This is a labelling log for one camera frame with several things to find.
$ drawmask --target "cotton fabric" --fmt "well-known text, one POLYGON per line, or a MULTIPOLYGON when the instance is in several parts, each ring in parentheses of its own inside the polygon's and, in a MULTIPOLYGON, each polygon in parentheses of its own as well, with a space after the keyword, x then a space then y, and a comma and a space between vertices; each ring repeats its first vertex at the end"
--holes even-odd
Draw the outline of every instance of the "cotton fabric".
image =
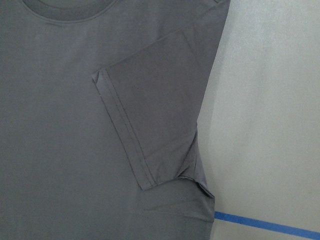
POLYGON ((210 239, 197 118, 229 5, 1 1, 0 239, 210 239))

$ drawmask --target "shirt body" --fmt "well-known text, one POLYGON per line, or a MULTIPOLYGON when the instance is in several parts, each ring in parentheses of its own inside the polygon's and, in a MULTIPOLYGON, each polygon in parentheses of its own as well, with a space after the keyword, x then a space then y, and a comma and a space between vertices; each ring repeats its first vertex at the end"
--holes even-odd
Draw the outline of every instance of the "shirt body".
POLYGON ((0 3, 0 239, 155 239, 172 213, 208 239, 197 117, 229 1, 96 2, 0 3))

